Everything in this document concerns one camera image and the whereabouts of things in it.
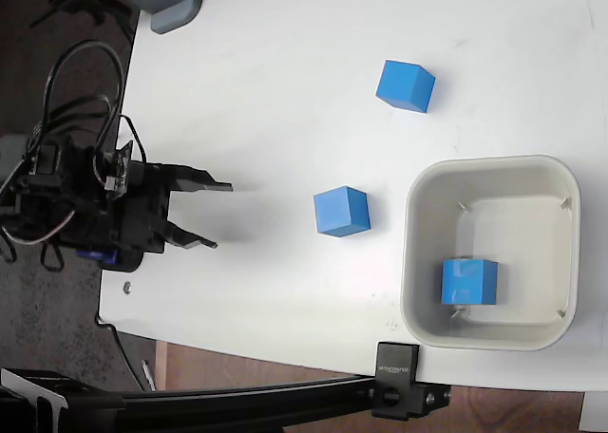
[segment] wire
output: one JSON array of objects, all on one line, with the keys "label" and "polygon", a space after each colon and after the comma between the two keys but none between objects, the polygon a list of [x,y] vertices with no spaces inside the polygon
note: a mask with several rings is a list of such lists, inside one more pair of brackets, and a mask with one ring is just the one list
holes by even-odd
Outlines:
[{"label": "wire", "polygon": [[2,230],[7,235],[7,237],[9,238],[10,241],[12,241],[14,243],[18,243],[19,245],[33,246],[33,245],[37,245],[38,243],[42,243],[43,241],[48,240],[49,238],[51,238],[52,236],[57,234],[59,231],[61,231],[64,227],[67,226],[67,224],[74,217],[75,214],[76,214],[76,211],[72,210],[71,212],[69,212],[67,214],[66,218],[63,221],[61,221],[57,226],[55,226],[48,234],[41,236],[40,238],[36,238],[35,240],[23,240],[14,235],[11,235],[10,232],[7,231],[7,228],[4,226],[2,226]]},{"label": "wire", "polygon": [[140,148],[140,153],[142,153],[142,162],[144,164],[147,164],[148,160],[145,155],[145,150],[143,149],[142,141],[140,141],[140,136],[138,136],[137,131],[135,130],[135,124],[133,124],[133,121],[129,117],[127,117],[126,115],[124,115],[122,113],[121,113],[121,118],[124,118],[126,123],[129,125],[129,128],[131,129],[131,132],[133,133],[133,139],[135,139],[137,146]]},{"label": "wire", "polygon": [[131,375],[131,377],[133,378],[133,380],[135,381],[137,386],[140,388],[140,390],[145,391],[145,388],[143,388],[142,381],[140,381],[140,378],[138,377],[137,373],[135,372],[135,369],[131,365],[129,358],[127,357],[126,352],[124,351],[123,342],[121,341],[121,337],[118,334],[116,327],[114,327],[113,324],[110,324],[107,322],[102,322],[102,318],[99,316],[99,303],[97,305],[97,312],[95,313],[95,325],[97,327],[99,327],[100,329],[110,329],[112,331],[112,336],[114,337],[114,342],[116,343],[116,347],[118,348],[118,351],[121,354],[121,357],[123,357],[124,364],[126,365],[126,368],[128,369],[129,374]]}]

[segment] white tabletop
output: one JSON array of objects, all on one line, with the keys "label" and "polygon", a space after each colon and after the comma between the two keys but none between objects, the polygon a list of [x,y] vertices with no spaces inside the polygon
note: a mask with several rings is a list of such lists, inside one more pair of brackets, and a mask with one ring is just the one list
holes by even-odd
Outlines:
[{"label": "white tabletop", "polygon": [[[124,112],[150,160],[208,169],[235,192],[174,193],[170,218],[219,247],[167,246],[134,273],[104,272],[105,320],[373,374],[378,342],[415,342],[400,287],[417,175],[438,160],[548,154],[582,194],[573,326],[537,352],[423,348],[418,379],[608,390],[608,0],[204,0],[184,28],[148,25]],[[428,114],[374,97],[387,59],[435,75]],[[313,195],[342,185],[368,193],[372,229],[319,235]]]}]

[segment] black bracket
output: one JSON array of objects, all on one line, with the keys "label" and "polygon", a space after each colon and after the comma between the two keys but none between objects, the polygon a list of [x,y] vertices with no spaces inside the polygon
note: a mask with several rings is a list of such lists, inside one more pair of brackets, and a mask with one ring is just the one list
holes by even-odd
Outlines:
[{"label": "black bracket", "polygon": [[406,421],[449,405],[451,386],[416,382],[417,345],[379,343],[371,415]]},{"label": "black bracket", "polygon": [[417,359],[418,346],[381,343],[375,379],[153,393],[104,392],[52,371],[3,369],[2,386],[14,398],[0,392],[0,414],[10,409],[19,415],[13,425],[35,424],[39,433],[275,432],[367,410],[406,421],[449,404],[450,386],[415,382]]}]

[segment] black cable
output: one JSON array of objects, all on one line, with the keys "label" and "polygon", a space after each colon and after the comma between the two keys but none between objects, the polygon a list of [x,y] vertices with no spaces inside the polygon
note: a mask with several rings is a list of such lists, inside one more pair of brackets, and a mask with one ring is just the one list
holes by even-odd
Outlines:
[{"label": "black cable", "polygon": [[140,153],[142,153],[142,162],[144,164],[147,164],[148,163],[147,156],[145,155],[145,150],[143,149],[142,141],[140,141],[140,136],[138,136],[137,131],[135,130],[135,124],[133,124],[133,122],[131,121],[131,119],[129,117],[127,117],[126,115],[124,115],[122,113],[121,113],[120,118],[124,118],[126,123],[129,125],[129,128],[131,129],[131,132],[133,133],[133,139],[135,139],[137,146],[140,148]]},{"label": "black cable", "polygon": [[102,322],[102,318],[99,315],[99,307],[100,307],[101,301],[102,301],[102,288],[100,285],[99,300],[97,303],[97,312],[95,312],[95,325],[97,327],[99,327],[100,329],[110,329],[112,331],[112,336],[114,337],[114,342],[116,343],[116,347],[118,348],[118,351],[121,354],[121,357],[123,357],[124,364],[126,365],[126,368],[128,369],[129,374],[131,375],[131,377],[133,378],[133,380],[135,381],[137,386],[140,388],[140,390],[145,391],[142,381],[140,381],[140,378],[138,377],[137,373],[135,372],[135,369],[133,369],[133,366],[131,365],[129,358],[127,357],[126,352],[124,351],[123,342],[121,341],[121,337],[118,334],[116,327],[114,327],[113,324]]},{"label": "black cable", "polygon": [[39,135],[38,135],[38,137],[33,138],[32,142],[30,144],[30,147],[28,148],[28,152],[27,152],[28,156],[31,156],[34,153],[34,151],[38,149],[38,147],[42,143],[44,136],[48,133],[49,123],[51,120],[50,98],[52,96],[55,82],[57,80],[57,75],[59,74],[59,72],[61,71],[63,66],[66,64],[66,62],[70,58],[72,58],[76,53],[78,53],[82,50],[85,50],[85,49],[89,49],[89,48],[100,49],[101,51],[105,52],[105,54],[109,57],[112,65],[114,66],[114,71],[116,72],[116,77],[117,77],[117,81],[118,81],[116,97],[114,98],[114,101],[110,106],[109,115],[106,118],[106,120],[104,121],[104,125],[102,126],[102,129],[100,131],[100,134],[99,134],[96,144],[95,144],[95,156],[97,156],[99,154],[99,151],[100,151],[102,145],[104,144],[104,141],[109,132],[111,124],[116,119],[116,116],[119,111],[119,107],[121,106],[121,103],[123,101],[124,69],[121,64],[121,60],[120,60],[118,54],[116,53],[116,51],[114,51],[114,49],[111,46],[109,46],[108,44],[101,42],[101,41],[86,40],[86,41],[80,42],[80,43],[70,47],[68,50],[66,50],[64,53],[62,53],[60,55],[59,59],[57,60],[57,62],[55,63],[55,65],[53,66],[53,68],[50,70],[50,72],[48,74],[48,78],[47,78],[47,83],[45,85],[45,93],[44,93],[44,98],[43,98],[43,114],[42,114],[42,120],[40,122]]}]

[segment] white bowl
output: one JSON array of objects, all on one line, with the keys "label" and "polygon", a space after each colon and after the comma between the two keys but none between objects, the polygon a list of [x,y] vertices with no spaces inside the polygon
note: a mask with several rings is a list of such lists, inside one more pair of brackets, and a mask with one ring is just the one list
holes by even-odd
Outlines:
[{"label": "white bowl", "polygon": [[[580,190],[548,156],[449,160],[408,196],[401,311],[438,348],[538,350],[566,332],[577,307]],[[441,304],[444,259],[499,263],[497,305]]]}]

